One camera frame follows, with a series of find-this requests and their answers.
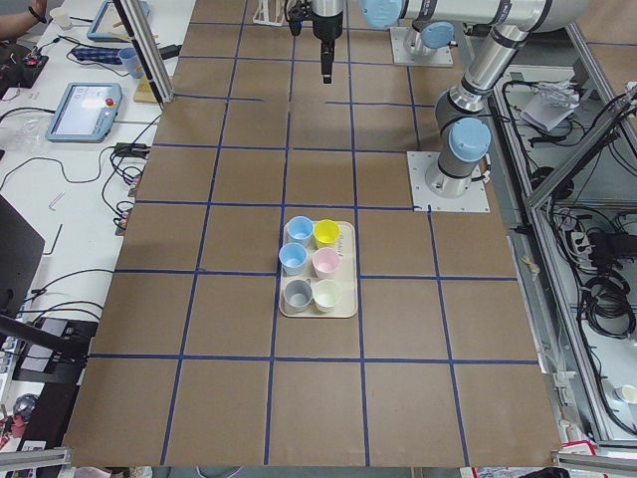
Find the person's hand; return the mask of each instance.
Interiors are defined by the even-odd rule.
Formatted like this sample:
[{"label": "person's hand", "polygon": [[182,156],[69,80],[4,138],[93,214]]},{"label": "person's hand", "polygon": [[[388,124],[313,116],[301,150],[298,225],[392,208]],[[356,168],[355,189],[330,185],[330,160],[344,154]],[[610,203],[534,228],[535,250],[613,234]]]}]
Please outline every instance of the person's hand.
[{"label": "person's hand", "polygon": [[38,15],[44,17],[47,14],[47,0],[31,0],[31,8]]}]

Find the tablet device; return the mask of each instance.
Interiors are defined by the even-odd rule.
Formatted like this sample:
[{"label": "tablet device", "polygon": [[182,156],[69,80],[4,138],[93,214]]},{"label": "tablet device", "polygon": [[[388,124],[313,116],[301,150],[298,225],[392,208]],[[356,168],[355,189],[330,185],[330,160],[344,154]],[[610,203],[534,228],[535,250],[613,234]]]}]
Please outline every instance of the tablet device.
[{"label": "tablet device", "polygon": [[53,142],[100,142],[110,131],[120,103],[117,83],[71,83],[46,138]]},{"label": "tablet device", "polygon": [[[150,13],[148,3],[139,3],[141,4],[143,14],[147,17]],[[96,15],[96,18],[93,20],[91,27],[89,27],[87,38],[94,42],[123,42],[122,37],[125,38],[128,34],[119,23],[121,23],[121,20],[114,3],[106,0],[100,7],[98,15]]]}]

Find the blue plastic cup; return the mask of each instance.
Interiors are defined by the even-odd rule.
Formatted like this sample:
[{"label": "blue plastic cup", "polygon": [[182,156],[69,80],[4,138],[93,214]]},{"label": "blue plastic cup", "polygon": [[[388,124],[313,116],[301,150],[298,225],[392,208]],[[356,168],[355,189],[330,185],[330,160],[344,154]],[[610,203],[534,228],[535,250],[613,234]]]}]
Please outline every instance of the blue plastic cup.
[{"label": "blue plastic cup", "polygon": [[139,56],[133,47],[122,48],[117,53],[121,63],[124,65],[126,70],[130,73],[130,75],[139,80],[143,77],[143,68],[141,67],[141,61],[139,60]]},{"label": "blue plastic cup", "polygon": [[308,251],[301,244],[289,242],[279,251],[279,260],[286,274],[296,276],[301,273],[308,260]]},{"label": "blue plastic cup", "polygon": [[288,237],[291,242],[308,246],[314,231],[315,225],[306,216],[293,217],[288,223]]}]

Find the blue joint cap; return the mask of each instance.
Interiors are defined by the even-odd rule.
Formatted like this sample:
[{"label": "blue joint cap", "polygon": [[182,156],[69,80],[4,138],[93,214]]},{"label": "blue joint cap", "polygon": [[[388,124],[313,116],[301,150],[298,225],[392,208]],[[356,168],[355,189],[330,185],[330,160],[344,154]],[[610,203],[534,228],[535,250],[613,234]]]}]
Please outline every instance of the blue joint cap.
[{"label": "blue joint cap", "polygon": [[425,47],[438,50],[449,45],[454,39],[454,26],[449,22],[434,22],[420,33],[420,38]]},{"label": "blue joint cap", "polygon": [[386,30],[400,18],[404,0],[360,0],[362,17],[371,28]]},{"label": "blue joint cap", "polygon": [[487,154],[490,144],[491,132],[479,119],[462,118],[451,127],[449,146],[461,161],[479,161]]}]

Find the white mounting plate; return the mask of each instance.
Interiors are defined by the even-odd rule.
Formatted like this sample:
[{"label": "white mounting plate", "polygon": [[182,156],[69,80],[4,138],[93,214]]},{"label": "white mounting plate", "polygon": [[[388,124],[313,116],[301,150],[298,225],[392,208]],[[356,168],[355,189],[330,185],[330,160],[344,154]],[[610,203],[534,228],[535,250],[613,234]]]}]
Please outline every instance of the white mounting plate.
[{"label": "white mounting plate", "polygon": [[414,57],[408,53],[403,43],[409,30],[411,30],[411,27],[391,27],[389,29],[394,65],[437,68],[451,68],[454,66],[454,59],[451,56],[449,47],[440,48],[431,55],[422,57]]},{"label": "white mounting plate", "polygon": [[[485,184],[482,181],[472,182],[467,192],[456,199],[440,197],[429,189],[425,182],[425,172],[431,163],[438,160],[439,155],[436,151],[407,152],[414,210],[427,212],[431,207],[432,211],[443,212],[491,212]],[[482,175],[479,166],[476,166],[473,175]]]}]

